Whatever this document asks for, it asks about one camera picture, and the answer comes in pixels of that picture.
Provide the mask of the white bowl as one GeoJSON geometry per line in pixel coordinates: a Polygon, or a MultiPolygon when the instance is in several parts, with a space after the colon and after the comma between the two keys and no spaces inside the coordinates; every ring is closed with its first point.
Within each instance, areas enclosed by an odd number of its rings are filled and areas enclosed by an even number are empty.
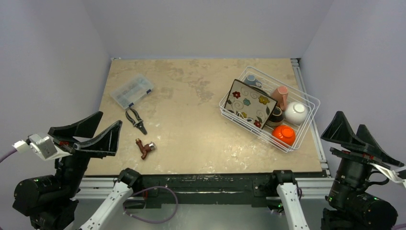
{"type": "Polygon", "coordinates": [[[299,126],[306,120],[308,113],[307,107],[302,103],[291,102],[287,105],[284,116],[285,120],[299,126]]]}

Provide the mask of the orange bowl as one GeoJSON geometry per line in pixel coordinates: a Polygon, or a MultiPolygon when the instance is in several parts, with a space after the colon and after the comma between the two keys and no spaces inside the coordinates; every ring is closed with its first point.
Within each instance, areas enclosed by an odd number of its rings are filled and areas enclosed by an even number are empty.
{"type": "Polygon", "coordinates": [[[284,146],[292,146],[296,141],[296,132],[287,125],[277,126],[271,133],[284,146]]]}

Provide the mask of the brown glazed bowl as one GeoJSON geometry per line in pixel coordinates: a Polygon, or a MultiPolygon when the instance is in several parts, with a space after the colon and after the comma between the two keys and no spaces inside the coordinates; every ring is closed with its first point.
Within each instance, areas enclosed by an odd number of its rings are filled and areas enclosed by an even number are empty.
{"type": "Polygon", "coordinates": [[[280,107],[276,106],[273,109],[271,116],[266,121],[265,125],[269,127],[280,126],[284,121],[284,114],[280,107]]]}

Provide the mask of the pink floral mug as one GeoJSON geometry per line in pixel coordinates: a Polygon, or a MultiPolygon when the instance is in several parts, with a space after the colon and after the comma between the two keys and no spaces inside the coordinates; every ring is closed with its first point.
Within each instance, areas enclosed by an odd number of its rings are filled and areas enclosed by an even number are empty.
{"type": "Polygon", "coordinates": [[[279,86],[271,94],[271,98],[273,98],[277,101],[276,106],[279,107],[282,111],[285,111],[287,108],[288,93],[289,93],[289,90],[286,86],[279,86]]]}

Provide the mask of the square floral plate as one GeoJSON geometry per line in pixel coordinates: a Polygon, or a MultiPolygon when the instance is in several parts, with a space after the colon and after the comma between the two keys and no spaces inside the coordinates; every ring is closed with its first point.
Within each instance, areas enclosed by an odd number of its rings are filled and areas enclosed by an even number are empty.
{"type": "Polygon", "coordinates": [[[276,104],[277,101],[267,93],[235,79],[223,108],[255,127],[263,129],[276,104]]]}

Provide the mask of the grey blue mug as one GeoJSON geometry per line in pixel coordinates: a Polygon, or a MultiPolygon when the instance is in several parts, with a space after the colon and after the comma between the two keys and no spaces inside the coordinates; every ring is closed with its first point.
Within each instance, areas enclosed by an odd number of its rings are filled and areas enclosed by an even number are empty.
{"type": "Polygon", "coordinates": [[[252,74],[247,75],[243,82],[252,87],[262,88],[262,83],[252,74]]]}

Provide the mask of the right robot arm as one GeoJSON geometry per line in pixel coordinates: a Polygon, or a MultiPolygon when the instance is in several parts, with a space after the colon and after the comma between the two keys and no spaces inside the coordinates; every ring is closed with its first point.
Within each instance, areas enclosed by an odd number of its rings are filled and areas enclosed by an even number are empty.
{"type": "Polygon", "coordinates": [[[376,142],[366,125],[353,131],[345,114],[337,111],[322,133],[327,142],[340,145],[330,152],[340,164],[323,210],[323,230],[395,230],[398,212],[388,201],[367,192],[372,185],[393,182],[406,184],[406,165],[389,156],[376,142]],[[379,173],[383,181],[371,181],[379,173]]]}

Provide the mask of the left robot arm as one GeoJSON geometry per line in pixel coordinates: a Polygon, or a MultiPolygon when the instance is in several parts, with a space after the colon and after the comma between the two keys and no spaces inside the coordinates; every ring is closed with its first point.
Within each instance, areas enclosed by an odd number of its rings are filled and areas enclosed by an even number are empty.
{"type": "Polygon", "coordinates": [[[48,133],[29,135],[14,143],[18,153],[32,150],[44,161],[54,161],[55,174],[20,181],[13,192],[12,207],[30,218],[37,230],[64,230],[74,221],[80,191],[92,158],[115,156],[123,122],[117,120],[101,133],[96,130],[103,112],[67,126],[51,127],[48,133]]]}

